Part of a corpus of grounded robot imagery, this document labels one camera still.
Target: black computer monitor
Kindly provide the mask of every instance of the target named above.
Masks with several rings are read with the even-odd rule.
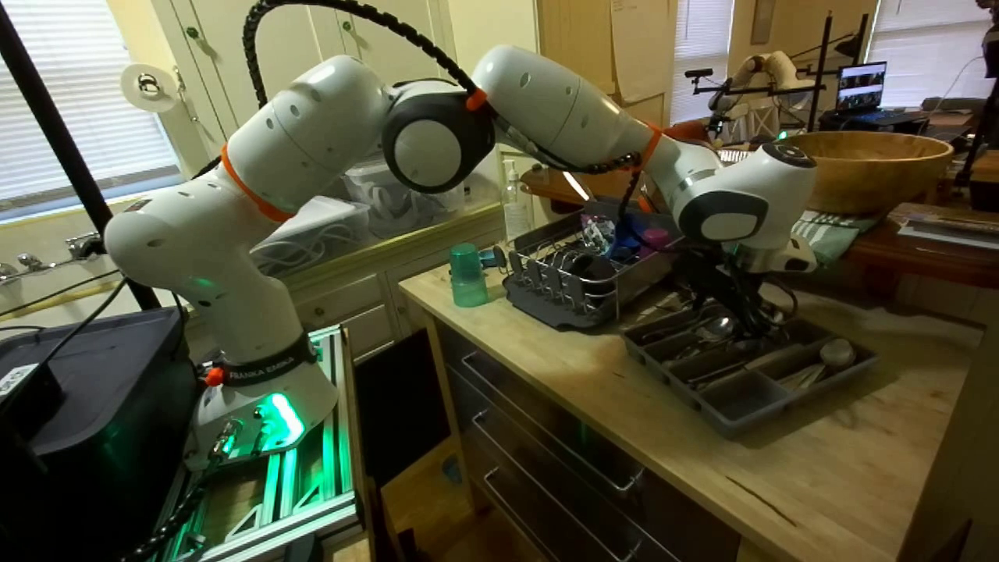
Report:
[[[837,83],[837,108],[848,111],[876,111],[885,96],[888,63],[844,65]]]

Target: window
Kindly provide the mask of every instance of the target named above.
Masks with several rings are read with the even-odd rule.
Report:
[[[731,19],[734,0],[680,0],[670,123],[710,116],[711,95],[695,96],[684,72],[711,69],[703,83],[728,77]]]
[[[125,42],[106,0],[4,0],[41,80],[55,99],[95,180],[106,189],[179,177],[156,116],[129,105],[118,77]],[[0,213],[29,213],[69,196],[69,177],[0,60]]]
[[[980,42],[991,12],[970,0],[882,0],[869,60],[888,60],[885,105],[991,96]]]

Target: wooden countertop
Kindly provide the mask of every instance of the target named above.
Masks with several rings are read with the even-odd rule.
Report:
[[[799,294],[802,315],[871,345],[853,385],[722,436],[614,333],[552,331],[504,299],[459,308],[446,268],[404,280],[436,320],[493,353],[763,549],[788,560],[895,560],[980,331]]]

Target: wooden bowl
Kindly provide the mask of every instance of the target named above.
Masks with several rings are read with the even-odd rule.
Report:
[[[888,216],[923,201],[950,172],[952,148],[889,132],[808,132],[788,145],[817,162],[808,209],[832,216]]]

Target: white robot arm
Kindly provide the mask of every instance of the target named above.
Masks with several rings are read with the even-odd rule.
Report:
[[[385,156],[418,189],[459,185],[493,135],[565,167],[640,162],[691,237],[739,242],[747,268],[785,268],[788,231],[808,201],[795,153],[753,153],[734,167],[614,108],[568,69],[501,47],[474,72],[478,95],[449,83],[381,88],[336,57],[265,104],[213,172],[115,216],[106,251],[150,287],[181,294],[217,343],[190,464],[285,449],[315,427],[334,386],[311,366],[280,280],[250,251],[350,164]]]

